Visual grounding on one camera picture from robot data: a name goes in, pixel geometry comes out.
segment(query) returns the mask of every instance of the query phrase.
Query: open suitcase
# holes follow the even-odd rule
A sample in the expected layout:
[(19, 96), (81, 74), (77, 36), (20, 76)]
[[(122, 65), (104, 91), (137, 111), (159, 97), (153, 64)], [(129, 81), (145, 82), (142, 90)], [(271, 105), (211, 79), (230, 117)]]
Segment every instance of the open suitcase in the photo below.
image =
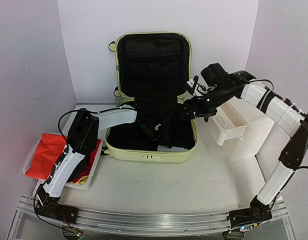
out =
[(106, 133), (110, 156), (120, 160), (178, 163), (197, 146), (194, 120), (180, 120), (186, 82), (191, 76), (191, 45), (178, 33), (146, 32), (121, 36), (109, 45), (115, 52), (118, 88), (137, 113), (135, 123)]

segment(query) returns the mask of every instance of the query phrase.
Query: white wall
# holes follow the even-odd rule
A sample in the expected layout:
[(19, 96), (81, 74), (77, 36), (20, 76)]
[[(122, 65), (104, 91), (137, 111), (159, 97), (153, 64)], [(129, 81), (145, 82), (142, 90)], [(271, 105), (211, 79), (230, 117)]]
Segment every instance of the white wall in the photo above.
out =
[(0, 1), (0, 239), (35, 182), (25, 159), (75, 104), (57, 0)]
[[(247, 70), (308, 112), (308, 0), (260, 0)], [(275, 127), (259, 153), (268, 175), (288, 138)], [(308, 151), (303, 161), (308, 166)], [(298, 240), (308, 240), (308, 170), (283, 192)]]
[(168, 31), (193, 45), (193, 75), (220, 62), (246, 67), (258, 0), (59, 0), (69, 69), (78, 102), (114, 102), (115, 58), (108, 45), (120, 35)]

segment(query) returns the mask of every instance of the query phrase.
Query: floor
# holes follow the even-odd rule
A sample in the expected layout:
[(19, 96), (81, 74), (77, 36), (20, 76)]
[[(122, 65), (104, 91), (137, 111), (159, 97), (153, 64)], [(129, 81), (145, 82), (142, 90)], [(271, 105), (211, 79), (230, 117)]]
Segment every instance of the floor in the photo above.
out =
[[(91, 111), (113, 105), (78, 105)], [(71, 116), (64, 127), (68, 131)], [(227, 159), (206, 128), (196, 120), (199, 137), (184, 163), (124, 161), (102, 156), (89, 190), (64, 188), (60, 203), (113, 212), (178, 213), (248, 207), (264, 184), (254, 156)]]

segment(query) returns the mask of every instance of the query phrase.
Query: suitcase lid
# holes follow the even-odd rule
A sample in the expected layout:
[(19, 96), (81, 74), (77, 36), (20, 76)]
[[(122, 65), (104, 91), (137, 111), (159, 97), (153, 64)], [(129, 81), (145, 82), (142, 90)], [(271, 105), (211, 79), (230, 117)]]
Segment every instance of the suitcase lid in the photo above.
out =
[(134, 33), (109, 45), (116, 53), (118, 89), (124, 98), (182, 98), (191, 76), (191, 44), (184, 35)]

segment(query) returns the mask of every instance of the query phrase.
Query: red cloth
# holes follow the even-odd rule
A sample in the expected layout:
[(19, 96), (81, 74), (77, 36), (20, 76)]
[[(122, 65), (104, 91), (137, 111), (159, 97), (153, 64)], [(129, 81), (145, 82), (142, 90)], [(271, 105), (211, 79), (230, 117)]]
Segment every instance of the red cloth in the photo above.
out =
[[(101, 141), (98, 139), (97, 147), (88, 160), (86, 171), (82, 172), (79, 178), (75, 179), (74, 183), (78, 182), (81, 177), (89, 175), (100, 143)], [(33, 156), (32, 164), (25, 175), (34, 179), (47, 179), (57, 158), (63, 152), (65, 144), (66, 142), (61, 135), (42, 134), (42, 138)]]

